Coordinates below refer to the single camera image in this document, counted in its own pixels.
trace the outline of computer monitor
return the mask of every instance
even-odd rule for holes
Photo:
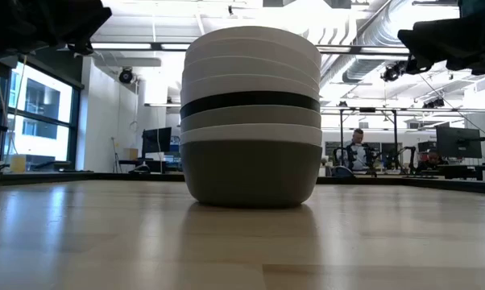
[[[436,127],[436,136],[441,156],[483,158],[479,130]]]
[[[168,152],[171,146],[171,127],[145,130],[143,132],[143,154],[156,152]]]

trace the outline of man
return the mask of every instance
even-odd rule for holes
[[[355,129],[354,134],[352,135],[352,140],[345,142],[343,144],[345,148],[345,166],[349,167],[350,162],[348,161],[348,146],[350,145],[351,150],[353,151],[353,167],[351,170],[353,171],[365,171],[368,170],[368,166],[366,165],[366,151],[363,147],[363,139],[364,139],[364,132],[361,129]],[[338,158],[341,158],[341,150],[338,152]]]
[[[434,149],[429,151],[427,157],[427,161],[422,161],[418,164],[417,173],[424,170],[436,170],[438,165],[448,164],[448,162],[444,161]]]

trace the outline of stack of bowls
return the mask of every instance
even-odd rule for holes
[[[181,90],[185,181],[199,202],[288,207],[310,197],[322,149],[321,55],[268,27],[194,41]]]

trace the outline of wooden table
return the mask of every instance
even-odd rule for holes
[[[0,289],[485,290],[485,196],[318,185],[251,210],[178,182],[2,187]]]

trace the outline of security camera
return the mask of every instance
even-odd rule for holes
[[[133,84],[135,82],[135,76],[131,72],[133,68],[122,68],[122,72],[119,74],[119,81],[123,84]]]

